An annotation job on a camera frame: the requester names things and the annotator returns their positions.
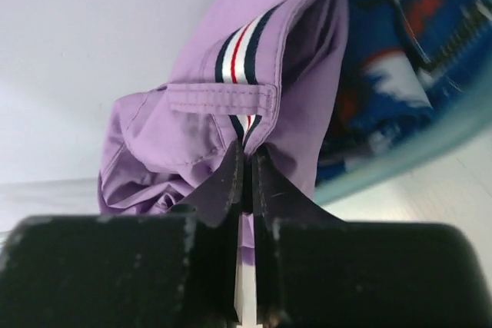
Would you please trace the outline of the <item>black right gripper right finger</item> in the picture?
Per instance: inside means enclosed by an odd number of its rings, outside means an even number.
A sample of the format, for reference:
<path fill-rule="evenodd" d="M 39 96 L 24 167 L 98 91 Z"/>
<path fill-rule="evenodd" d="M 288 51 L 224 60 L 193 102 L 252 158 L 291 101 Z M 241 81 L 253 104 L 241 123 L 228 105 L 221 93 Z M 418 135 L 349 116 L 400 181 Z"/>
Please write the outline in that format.
<path fill-rule="evenodd" d="M 258 320 L 267 327 L 489 327 L 474 249 L 448 224 L 347 222 L 267 151 L 251 159 Z"/>

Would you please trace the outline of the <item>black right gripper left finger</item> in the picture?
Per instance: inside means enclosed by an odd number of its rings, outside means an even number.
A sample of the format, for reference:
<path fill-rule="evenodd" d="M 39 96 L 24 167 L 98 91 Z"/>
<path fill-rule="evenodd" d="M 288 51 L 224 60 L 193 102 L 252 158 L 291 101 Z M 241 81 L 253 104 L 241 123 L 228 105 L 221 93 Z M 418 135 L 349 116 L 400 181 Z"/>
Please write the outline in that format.
<path fill-rule="evenodd" d="M 32 216 L 1 252 L 3 327 L 233 327 L 244 152 L 166 214 Z"/>

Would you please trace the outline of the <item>purple trousers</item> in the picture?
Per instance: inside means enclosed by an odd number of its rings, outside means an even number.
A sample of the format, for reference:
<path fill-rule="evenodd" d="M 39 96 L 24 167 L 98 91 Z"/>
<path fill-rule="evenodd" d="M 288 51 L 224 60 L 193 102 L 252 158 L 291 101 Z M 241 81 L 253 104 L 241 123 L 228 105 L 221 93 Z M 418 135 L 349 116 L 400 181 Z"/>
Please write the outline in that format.
<path fill-rule="evenodd" d="M 248 156 L 265 146 L 311 197 L 347 32 L 347 0 L 214 0 L 169 81 L 115 102 L 100 211 L 165 213 L 219 167 L 234 141 Z"/>

